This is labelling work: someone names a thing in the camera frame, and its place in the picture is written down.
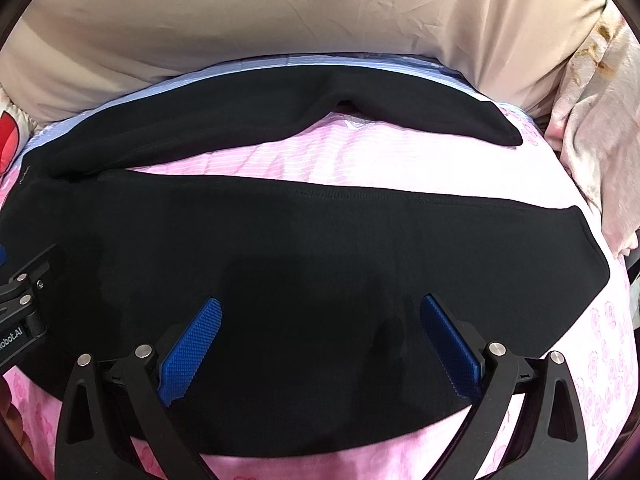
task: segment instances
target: silver screw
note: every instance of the silver screw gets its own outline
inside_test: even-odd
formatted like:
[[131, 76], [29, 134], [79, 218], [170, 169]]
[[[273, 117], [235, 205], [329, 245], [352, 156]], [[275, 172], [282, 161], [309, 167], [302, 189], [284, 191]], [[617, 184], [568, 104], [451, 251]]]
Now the silver screw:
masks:
[[149, 357], [153, 351], [154, 349], [151, 348], [151, 345], [140, 345], [136, 348], [136, 357], [140, 357], [141, 359]]
[[91, 356], [89, 354], [82, 354], [78, 358], [78, 365], [79, 366], [87, 366], [90, 362], [91, 362]]
[[550, 354], [551, 360], [555, 362], [557, 365], [561, 365], [564, 363], [564, 356], [560, 352], [556, 352], [555, 350]]
[[489, 352], [500, 357], [501, 355], [505, 355], [507, 353], [507, 349], [502, 343], [496, 342], [489, 345]]

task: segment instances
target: human hand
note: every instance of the human hand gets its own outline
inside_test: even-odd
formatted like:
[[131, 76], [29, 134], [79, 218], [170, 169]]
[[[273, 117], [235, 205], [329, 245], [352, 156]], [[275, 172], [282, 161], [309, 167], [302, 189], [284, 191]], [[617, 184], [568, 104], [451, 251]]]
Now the human hand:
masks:
[[14, 434], [15, 439], [20, 443], [20, 447], [27, 454], [29, 459], [33, 461], [33, 446], [31, 445], [31, 439], [22, 427], [22, 416], [11, 403], [11, 390], [9, 385], [4, 380], [4, 377], [0, 376], [0, 416], [4, 418], [11, 433]]

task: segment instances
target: black garment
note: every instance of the black garment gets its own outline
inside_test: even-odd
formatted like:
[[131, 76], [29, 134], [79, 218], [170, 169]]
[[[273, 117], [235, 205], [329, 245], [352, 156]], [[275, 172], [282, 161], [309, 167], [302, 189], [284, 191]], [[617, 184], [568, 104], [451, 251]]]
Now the black garment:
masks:
[[370, 69], [258, 70], [110, 108], [27, 154], [0, 214], [2, 277], [50, 242], [70, 260], [44, 312], [49, 340], [22, 369], [60, 396], [82, 352], [128, 354], [213, 296], [222, 328], [170, 411], [201, 452], [290, 456], [465, 405], [420, 328], [428, 292], [485, 338], [544, 353], [609, 279], [576, 207], [123, 169], [291, 136], [341, 101], [521, 142], [491, 104]]

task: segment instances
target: pink bed sheet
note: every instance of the pink bed sheet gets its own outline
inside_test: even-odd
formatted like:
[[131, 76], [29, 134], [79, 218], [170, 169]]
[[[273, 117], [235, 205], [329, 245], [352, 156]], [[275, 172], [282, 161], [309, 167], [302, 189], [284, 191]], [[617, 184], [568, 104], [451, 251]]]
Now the pink bed sheet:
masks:
[[[206, 153], [136, 171], [386, 187], [508, 198], [547, 208], [580, 207], [607, 258], [611, 277], [553, 349], [564, 353], [574, 376], [586, 424], [591, 475], [620, 434], [638, 390], [628, 279], [622, 261], [613, 258], [600, 233], [599, 216], [589, 209], [535, 126], [512, 110], [502, 111], [520, 129], [522, 146], [504, 148], [468, 137], [415, 132], [332, 114], [280, 142]], [[2, 184], [0, 200], [16, 177], [14, 168]], [[36, 465], [52, 479], [60, 402], [17, 368], [6, 378], [32, 438]], [[478, 477], [495, 470], [500, 462], [521, 405], [522, 398], [514, 397]], [[465, 414], [466, 410], [387, 442], [332, 454], [278, 459], [206, 456], [205, 460], [221, 480], [421, 480]], [[146, 469], [164, 478], [149, 447], [134, 443]]]

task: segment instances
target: blue gripper pad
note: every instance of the blue gripper pad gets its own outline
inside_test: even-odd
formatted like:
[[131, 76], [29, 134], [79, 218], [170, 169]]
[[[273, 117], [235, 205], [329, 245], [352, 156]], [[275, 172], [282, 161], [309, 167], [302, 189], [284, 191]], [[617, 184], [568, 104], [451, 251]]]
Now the blue gripper pad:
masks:
[[482, 371], [478, 360], [435, 298], [420, 302], [420, 323], [460, 397], [477, 402], [482, 397]]
[[221, 323], [220, 302], [210, 298], [160, 364], [158, 396], [165, 406], [187, 392]]

